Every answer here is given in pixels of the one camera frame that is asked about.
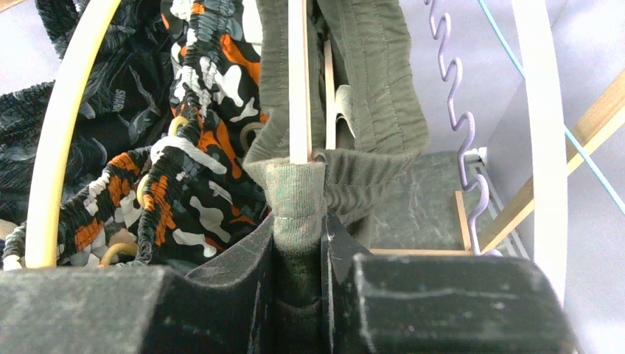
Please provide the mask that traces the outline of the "purple spiral hanger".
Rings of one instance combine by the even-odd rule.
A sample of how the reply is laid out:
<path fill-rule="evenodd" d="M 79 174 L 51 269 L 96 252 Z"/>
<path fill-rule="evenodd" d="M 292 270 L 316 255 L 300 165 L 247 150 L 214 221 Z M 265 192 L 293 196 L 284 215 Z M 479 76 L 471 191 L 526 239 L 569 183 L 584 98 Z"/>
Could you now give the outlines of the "purple spiral hanger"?
<path fill-rule="evenodd" d="M 424 5 L 429 7 L 428 25 L 434 40 L 439 42 L 437 52 L 437 64 L 441 79 L 447 83 L 451 83 L 451 87 L 446 99 L 447 113 L 450 121 L 450 127 L 457 132 L 461 128 L 466 128 L 464 140 L 456 154 L 458 172 L 460 176 L 461 188 L 464 192 L 470 192 L 474 189 L 479 190 L 480 199 L 477 205 L 469 213 L 467 223 L 469 227 L 470 244 L 473 254 L 488 255 L 500 257 L 502 254 L 497 250 L 483 251 L 478 241 L 478 233 L 476 231 L 476 220 L 489 205 L 489 186 L 485 177 L 477 173 L 472 178 L 467 175 L 466 153 L 472 147 L 475 138 L 476 124 L 475 118 L 471 111 L 457 114 L 455 111 L 455 96 L 459 90 L 464 75 L 464 67 L 462 60 L 454 57 L 450 60 L 445 59 L 447 47 L 452 32 L 451 17 L 449 13 L 443 13 L 436 16 L 436 8 L 438 2 L 436 0 L 424 0 Z"/>

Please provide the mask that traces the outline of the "olive green shorts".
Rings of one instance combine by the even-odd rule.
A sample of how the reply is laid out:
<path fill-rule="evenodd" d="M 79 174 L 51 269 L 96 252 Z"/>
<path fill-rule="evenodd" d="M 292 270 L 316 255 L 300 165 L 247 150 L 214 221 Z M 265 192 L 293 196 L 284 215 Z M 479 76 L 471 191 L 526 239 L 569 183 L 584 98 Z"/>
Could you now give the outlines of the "olive green shorts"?
<path fill-rule="evenodd" d="M 371 214 L 425 150 L 411 37 L 398 1 L 309 1 L 312 160 L 289 155 L 287 2 L 258 1 L 259 101 L 269 119 L 244 161 L 270 207 L 255 235 L 272 237 L 273 353 L 320 353 L 321 233 L 336 214 L 363 245 Z"/>

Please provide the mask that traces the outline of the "wooden hanger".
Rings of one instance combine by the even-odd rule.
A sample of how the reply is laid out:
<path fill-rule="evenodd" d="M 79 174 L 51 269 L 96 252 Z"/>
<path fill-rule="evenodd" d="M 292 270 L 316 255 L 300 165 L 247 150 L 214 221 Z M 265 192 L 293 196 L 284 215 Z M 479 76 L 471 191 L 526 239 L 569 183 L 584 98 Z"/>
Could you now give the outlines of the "wooden hanger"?
<path fill-rule="evenodd" d="M 287 33 L 290 163 L 306 164 L 312 152 L 306 0 L 288 2 Z M 333 150 L 336 148 L 336 109 L 331 40 L 324 42 L 324 82 L 326 148 Z"/>

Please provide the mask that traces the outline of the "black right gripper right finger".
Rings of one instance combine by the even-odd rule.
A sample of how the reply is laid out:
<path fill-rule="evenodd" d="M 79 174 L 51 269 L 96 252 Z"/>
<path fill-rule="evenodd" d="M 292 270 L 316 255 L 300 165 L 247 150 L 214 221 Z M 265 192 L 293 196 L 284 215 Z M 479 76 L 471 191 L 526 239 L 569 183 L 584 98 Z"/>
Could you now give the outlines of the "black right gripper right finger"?
<path fill-rule="evenodd" d="M 574 353 L 545 275 L 496 256 L 378 255 L 321 232 L 324 353 Z"/>

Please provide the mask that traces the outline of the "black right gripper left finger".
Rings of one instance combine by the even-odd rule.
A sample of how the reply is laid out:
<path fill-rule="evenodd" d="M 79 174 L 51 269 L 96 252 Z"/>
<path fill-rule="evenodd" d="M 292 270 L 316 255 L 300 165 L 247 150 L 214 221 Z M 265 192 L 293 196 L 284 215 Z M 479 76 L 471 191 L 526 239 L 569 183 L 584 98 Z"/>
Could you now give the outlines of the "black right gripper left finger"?
<path fill-rule="evenodd" d="M 181 275 L 165 266 L 1 274 L 3 353 L 270 353 L 273 218 Z"/>

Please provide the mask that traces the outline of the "light blue wire hanger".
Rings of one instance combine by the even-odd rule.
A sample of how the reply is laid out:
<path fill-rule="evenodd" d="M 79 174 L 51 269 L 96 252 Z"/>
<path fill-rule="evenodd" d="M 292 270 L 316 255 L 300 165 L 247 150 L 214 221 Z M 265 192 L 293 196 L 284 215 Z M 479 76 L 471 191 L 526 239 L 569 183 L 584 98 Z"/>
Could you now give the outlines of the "light blue wire hanger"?
<path fill-rule="evenodd" d="M 533 153 L 534 186 L 551 193 L 549 211 L 562 211 L 567 203 L 566 182 L 574 170 L 565 166 L 565 142 L 573 146 L 583 163 L 588 165 L 621 212 L 624 200 L 593 161 L 590 151 L 582 146 L 564 123 L 559 75 L 551 27 L 544 1 L 513 1 L 521 59 L 512 52 L 507 40 L 492 17 L 486 2 L 478 2 L 497 39 L 514 67 L 523 77 L 528 99 L 528 117 Z"/>

